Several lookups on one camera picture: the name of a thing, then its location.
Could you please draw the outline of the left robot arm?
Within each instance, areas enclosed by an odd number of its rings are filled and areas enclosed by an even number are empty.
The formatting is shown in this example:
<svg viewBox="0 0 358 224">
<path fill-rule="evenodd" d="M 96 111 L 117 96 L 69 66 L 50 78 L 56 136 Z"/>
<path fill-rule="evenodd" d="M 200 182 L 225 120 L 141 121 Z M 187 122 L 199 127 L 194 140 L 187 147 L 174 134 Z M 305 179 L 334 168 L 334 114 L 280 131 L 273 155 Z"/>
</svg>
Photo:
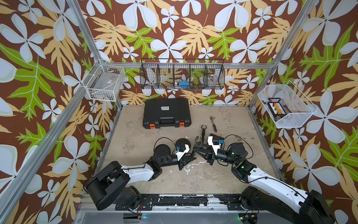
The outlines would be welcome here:
<svg viewBox="0 0 358 224">
<path fill-rule="evenodd" d="M 117 161 L 111 162 L 86 180 L 84 189 L 99 211 L 115 203 L 134 210 L 139 207 L 142 195 L 132 183 L 152 181 L 162 174 L 163 167 L 177 165 L 181 170 L 194 160 L 196 157 L 190 153 L 171 154 L 171 150 L 160 145 L 143 165 L 121 166 Z"/>
</svg>

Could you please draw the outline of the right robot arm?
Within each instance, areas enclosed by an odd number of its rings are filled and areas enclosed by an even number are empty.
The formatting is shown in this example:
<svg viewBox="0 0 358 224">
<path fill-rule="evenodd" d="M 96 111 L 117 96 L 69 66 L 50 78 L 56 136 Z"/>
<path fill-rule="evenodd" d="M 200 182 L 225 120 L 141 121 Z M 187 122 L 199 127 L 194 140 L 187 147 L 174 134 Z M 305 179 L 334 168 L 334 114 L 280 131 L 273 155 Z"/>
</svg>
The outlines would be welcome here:
<svg viewBox="0 0 358 224">
<path fill-rule="evenodd" d="M 223 141 L 217 145 L 194 146 L 194 152 L 209 164 L 222 161 L 231 165 L 231 172 L 249 186 L 241 193 L 241 206 L 245 209 L 264 210 L 293 224 L 334 224 L 336 217 L 322 194 L 307 192 L 278 180 L 247 160 L 243 143 L 235 142 L 227 150 Z"/>
</svg>

